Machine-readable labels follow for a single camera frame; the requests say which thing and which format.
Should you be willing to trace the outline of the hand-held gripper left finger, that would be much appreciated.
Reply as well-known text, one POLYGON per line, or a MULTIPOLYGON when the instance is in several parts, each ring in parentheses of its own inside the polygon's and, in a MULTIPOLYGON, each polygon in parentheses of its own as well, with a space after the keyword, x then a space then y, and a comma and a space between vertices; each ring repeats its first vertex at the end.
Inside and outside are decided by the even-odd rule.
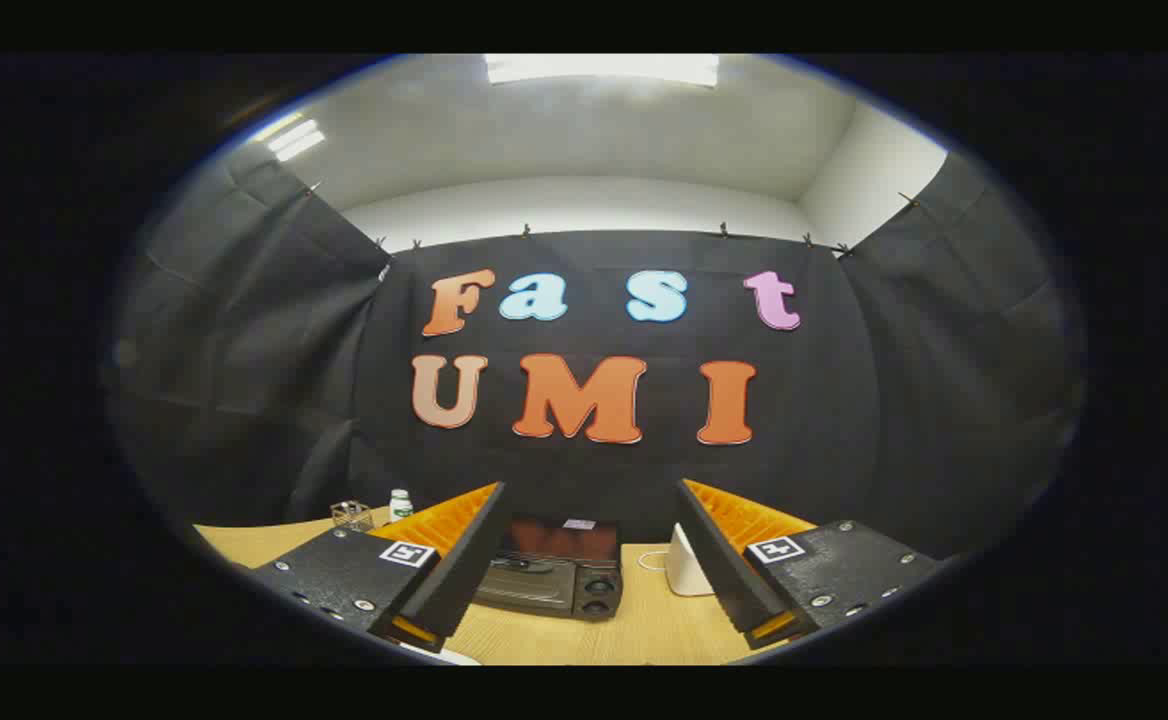
POLYGON ((506 489, 491 483, 377 529, 340 524, 249 575, 352 632, 442 651, 508 528, 506 489))

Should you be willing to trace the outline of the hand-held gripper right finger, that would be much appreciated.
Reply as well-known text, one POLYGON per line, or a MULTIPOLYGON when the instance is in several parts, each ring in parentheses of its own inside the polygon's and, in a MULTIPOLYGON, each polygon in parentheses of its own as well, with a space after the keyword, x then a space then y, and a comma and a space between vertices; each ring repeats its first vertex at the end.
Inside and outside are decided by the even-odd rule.
POLYGON ((941 562, 868 525, 816 525, 691 479, 677 524, 749 648, 822 632, 910 591, 941 562))

